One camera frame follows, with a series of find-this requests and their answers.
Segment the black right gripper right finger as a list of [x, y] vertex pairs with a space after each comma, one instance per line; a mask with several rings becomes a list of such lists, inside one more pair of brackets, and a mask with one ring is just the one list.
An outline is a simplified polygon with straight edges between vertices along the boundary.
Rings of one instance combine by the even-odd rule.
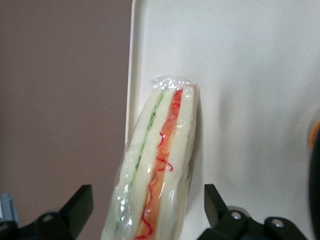
[[306, 236], [290, 220], [272, 216], [264, 223], [239, 209], [229, 209], [213, 184], [204, 185], [204, 210], [210, 227], [205, 240], [305, 240]]

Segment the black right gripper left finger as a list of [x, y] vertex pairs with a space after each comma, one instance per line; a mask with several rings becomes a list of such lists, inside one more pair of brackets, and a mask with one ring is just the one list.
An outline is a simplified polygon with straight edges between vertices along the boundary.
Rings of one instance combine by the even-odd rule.
[[24, 227], [15, 221], [0, 223], [2, 240], [76, 240], [94, 208], [90, 184], [82, 185], [57, 212], [48, 212]]

